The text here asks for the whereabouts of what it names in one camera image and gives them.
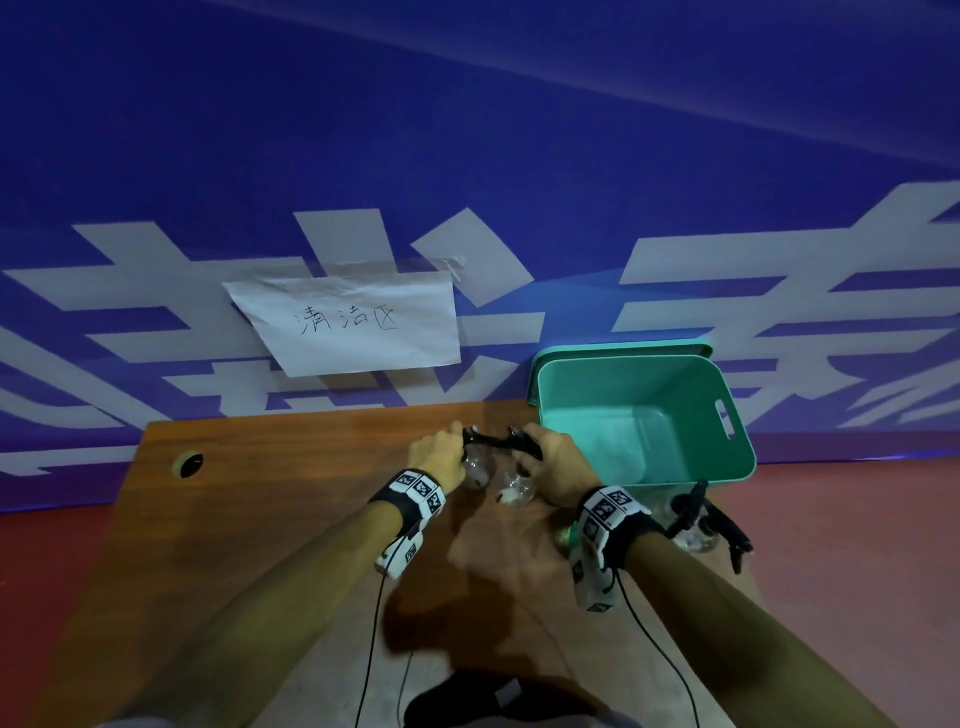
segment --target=pink floor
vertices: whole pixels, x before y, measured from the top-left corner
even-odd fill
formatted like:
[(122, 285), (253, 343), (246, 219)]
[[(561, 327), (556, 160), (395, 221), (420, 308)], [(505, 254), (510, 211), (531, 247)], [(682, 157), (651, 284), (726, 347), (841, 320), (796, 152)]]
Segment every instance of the pink floor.
[[(771, 613), (902, 728), (960, 715), (960, 460), (761, 466), (730, 486)], [(108, 506), (0, 516), (0, 725), (18, 728)]]

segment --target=wooden table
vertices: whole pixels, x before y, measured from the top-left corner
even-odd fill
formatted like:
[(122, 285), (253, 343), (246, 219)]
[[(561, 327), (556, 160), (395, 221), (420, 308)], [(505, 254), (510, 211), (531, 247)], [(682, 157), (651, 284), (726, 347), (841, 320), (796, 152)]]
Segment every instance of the wooden table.
[[(87, 728), (110, 717), (259, 574), (364, 503), (405, 464), (411, 441), (453, 419), (499, 433), (535, 417), (514, 400), (150, 425), (31, 725)], [(181, 479), (173, 465), (189, 451), (204, 464)], [(454, 495), (381, 608), (383, 665), (374, 667), (365, 725), (394, 724), (399, 677), (387, 685), (378, 675), (394, 666), (393, 680), (408, 653), (433, 660), (433, 673), (554, 675), (650, 728), (674, 724), (671, 716), (689, 723), (679, 680), (626, 610), (576, 608), (565, 560), (550, 541), (554, 513), (541, 503), (498, 505), (488, 491)], [(716, 553), (714, 566), (733, 579)], [(749, 577), (736, 583), (756, 593)], [(371, 569), (258, 722), (352, 725), (378, 585)], [(633, 585), (630, 593), (685, 671), (703, 725), (729, 725)], [(443, 677), (433, 673), (421, 686), (412, 678), (408, 696)], [(298, 703), (304, 685), (312, 701)]]

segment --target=hand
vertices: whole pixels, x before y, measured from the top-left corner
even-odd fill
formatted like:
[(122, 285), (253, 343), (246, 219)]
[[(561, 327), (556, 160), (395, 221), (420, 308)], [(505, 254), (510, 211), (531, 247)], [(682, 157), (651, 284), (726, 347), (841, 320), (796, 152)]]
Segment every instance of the hand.
[(514, 459), (530, 471), (546, 500), (564, 508), (575, 508), (584, 493), (603, 485), (572, 437), (534, 423), (525, 426), (523, 431), (540, 445), (543, 462), (516, 450)]
[(467, 476), (464, 458), (464, 426), (458, 422), (435, 435), (427, 435), (410, 446), (407, 467), (426, 471), (448, 496)]

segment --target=green storage bin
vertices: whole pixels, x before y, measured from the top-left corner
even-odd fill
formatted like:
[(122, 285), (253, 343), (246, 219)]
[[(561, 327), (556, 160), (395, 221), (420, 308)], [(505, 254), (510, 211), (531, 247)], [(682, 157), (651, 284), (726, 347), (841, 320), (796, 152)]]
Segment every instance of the green storage bin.
[(625, 353), (535, 362), (531, 392), (543, 426), (571, 435), (610, 485), (750, 477), (754, 448), (712, 361)]

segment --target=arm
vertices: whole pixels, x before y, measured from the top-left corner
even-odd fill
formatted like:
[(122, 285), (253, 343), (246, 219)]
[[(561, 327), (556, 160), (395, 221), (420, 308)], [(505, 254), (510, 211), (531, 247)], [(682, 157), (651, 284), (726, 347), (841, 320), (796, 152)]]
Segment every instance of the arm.
[[(569, 435), (524, 429), (543, 462), (520, 461), (544, 497), (574, 508), (600, 478)], [(737, 728), (894, 724), (840, 673), (723, 578), (659, 533), (637, 538), (626, 571)]]
[[(462, 454), (463, 426), (453, 423), (410, 446), (408, 467), (446, 494), (463, 480)], [(393, 505), (374, 502), (309, 541), (233, 599), (120, 716), (184, 728), (252, 723), (401, 526)]]

